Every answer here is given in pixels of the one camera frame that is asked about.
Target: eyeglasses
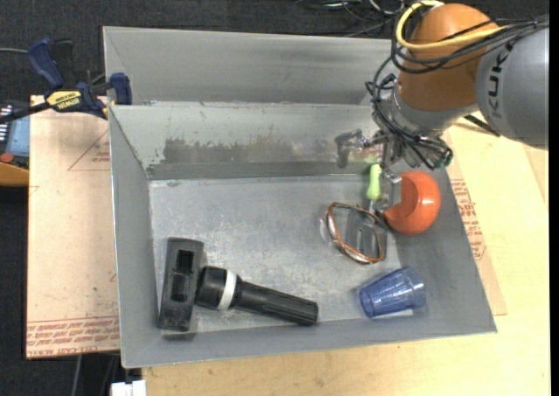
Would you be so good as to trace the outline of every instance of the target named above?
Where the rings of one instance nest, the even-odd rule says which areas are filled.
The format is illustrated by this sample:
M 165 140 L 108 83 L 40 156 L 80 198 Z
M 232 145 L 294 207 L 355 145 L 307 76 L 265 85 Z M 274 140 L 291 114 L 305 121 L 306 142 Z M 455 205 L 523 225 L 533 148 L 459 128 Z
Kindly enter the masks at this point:
M 354 261 L 370 264 L 384 260 L 387 229 L 372 212 L 334 202 L 328 208 L 326 224 L 332 242 Z

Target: blue clamp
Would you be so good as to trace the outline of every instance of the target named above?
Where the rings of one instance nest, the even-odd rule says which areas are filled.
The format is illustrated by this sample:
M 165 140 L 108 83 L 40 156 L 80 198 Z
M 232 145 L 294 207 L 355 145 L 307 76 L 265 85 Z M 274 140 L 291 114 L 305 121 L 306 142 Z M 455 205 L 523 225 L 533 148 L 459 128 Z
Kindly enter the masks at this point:
M 116 93 L 116 103 L 129 106 L 132 104 L 132 89 L 130 81 L 124 73 L 115 73 L 109 79 L 109 83 Z
M 57 90 L 64 85 L 64 78 L 51 57 L 49 38 L 43 38 L 33 45 L 27 52 L 27 56 L 33 69 L 43 76 L 51 85 L 51 91 Z

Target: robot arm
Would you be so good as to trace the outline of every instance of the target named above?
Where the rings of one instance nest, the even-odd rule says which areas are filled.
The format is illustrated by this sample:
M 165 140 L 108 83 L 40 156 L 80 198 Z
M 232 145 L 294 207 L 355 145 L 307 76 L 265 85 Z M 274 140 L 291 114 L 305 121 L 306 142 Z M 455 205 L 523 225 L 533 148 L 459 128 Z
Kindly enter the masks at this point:
M 418 22 L 406 39 L 412 17 Z M 402 159 L 411 168 L 447 165 L 452 151 L 443 132 L 475 111 L 493 132 L 547 148 L 549 16 L 498 23 L 472 7 L 434 0 L 413 3 L 398 20 L 391 57 L 367 84 L 379 130 L 346 142 L 350 150 L 355 142 L 363 149 L 383 145 L 376 211 L 405 199 L 391 165 Z M 383 77 L 390 61 L 397 76 Z

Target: white object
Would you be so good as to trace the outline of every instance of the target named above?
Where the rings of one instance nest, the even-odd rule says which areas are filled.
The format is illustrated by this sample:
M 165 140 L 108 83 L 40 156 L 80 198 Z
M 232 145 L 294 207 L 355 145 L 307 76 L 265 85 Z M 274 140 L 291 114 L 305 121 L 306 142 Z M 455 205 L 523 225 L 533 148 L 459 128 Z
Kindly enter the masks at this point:
M 131 384 L 115 382 L 111 385 L 111 396 L 146 396 L 148 387 L 145 380 L 135 380 Z

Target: blue plastic cup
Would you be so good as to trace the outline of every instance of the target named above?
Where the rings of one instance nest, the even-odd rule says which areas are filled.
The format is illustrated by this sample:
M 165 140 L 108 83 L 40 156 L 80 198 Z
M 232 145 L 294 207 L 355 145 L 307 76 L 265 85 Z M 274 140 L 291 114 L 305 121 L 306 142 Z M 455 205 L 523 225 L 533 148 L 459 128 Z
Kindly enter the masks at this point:
M 418 272 L 408 266 L 386 274 L 359 290 L 359 300 L 370 318 L 420 308 L 425 305 L 426 299 L 423 281 Z

